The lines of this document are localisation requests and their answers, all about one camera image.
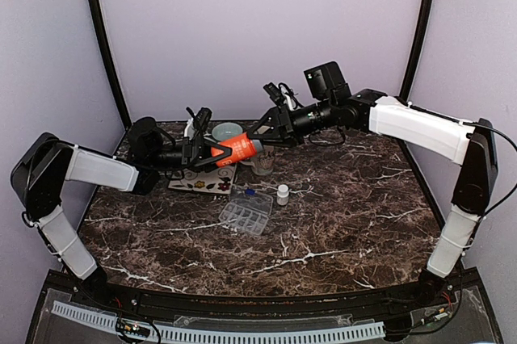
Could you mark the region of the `orange pill bottle grey cap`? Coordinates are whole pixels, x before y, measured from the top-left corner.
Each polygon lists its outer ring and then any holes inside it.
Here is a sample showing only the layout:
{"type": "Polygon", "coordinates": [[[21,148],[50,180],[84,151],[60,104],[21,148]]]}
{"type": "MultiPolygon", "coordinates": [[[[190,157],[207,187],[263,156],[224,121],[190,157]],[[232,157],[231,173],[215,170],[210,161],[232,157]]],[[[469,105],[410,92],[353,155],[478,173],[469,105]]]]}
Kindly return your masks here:
{"type": "Polygon", "coordinates": [[[225,141],[217,142],[219,146],[231,149],[231,154],[216,161],[218,167],[224,167],[252,158],[263,151],[262,143],[257,139],[250,139],[246,132],[225,141]]]}

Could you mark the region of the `clear plastic pill organizer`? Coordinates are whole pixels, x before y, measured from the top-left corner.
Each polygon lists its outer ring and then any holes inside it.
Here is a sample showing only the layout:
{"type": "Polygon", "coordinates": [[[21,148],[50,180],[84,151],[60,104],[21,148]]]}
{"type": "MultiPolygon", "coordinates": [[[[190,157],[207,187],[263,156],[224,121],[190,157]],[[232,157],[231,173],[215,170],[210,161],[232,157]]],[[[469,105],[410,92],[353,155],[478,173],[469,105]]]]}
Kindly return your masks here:
{"type": "Polygon", "coordinates": [[[267,226],[273,198],[251,188],[232,187],[219,221],[238,232],[260,236],[267,226]]]}

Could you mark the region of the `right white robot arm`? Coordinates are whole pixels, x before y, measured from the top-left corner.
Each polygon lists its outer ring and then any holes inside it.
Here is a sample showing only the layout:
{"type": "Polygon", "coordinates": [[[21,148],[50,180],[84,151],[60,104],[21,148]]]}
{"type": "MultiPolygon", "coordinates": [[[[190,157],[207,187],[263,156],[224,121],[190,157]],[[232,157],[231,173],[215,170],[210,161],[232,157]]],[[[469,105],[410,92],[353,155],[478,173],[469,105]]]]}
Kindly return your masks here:
{"type": "Polygon", "coordinates": [[[412,290],[417,305],[432,305],[443,294],[441,279],[449,276],[467,250],[490,203],[498,176],[491,122],[441,115],[377,90],[352,94],[335,61],[307,69],[304,76],[316,103],[292,111],[278,86],[265,85],[275,105],[248,130],[251,140],[294,147],[322,129],[345,127],[409,142],[460,166],[451,210],[427,261],[425,271],[431,275],[412,290]]]}

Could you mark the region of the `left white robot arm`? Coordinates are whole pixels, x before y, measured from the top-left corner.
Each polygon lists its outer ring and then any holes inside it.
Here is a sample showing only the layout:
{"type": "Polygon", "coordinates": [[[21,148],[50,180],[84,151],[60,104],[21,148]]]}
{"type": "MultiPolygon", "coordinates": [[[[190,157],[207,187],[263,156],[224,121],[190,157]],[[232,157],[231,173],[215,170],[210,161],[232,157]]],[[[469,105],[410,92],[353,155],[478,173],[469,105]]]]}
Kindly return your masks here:
{"type": "Polygon", "coordinates": [[[163,173],[215,168],[231,148],[205,138],[208,120],[189,120],[186,135],[175,140],[156,120],[145,117],[127,133],[130,159],[87,149],[43,133],[11,172],[11,186],[24,210],[26,226],[38,229],[49,249],[82,281],[83,296],[96,308],[108,308],[113,289],[95,258],[64,213],[61,192],[65,182],[85,182],[135,195],[150,193],[163,173]]]}

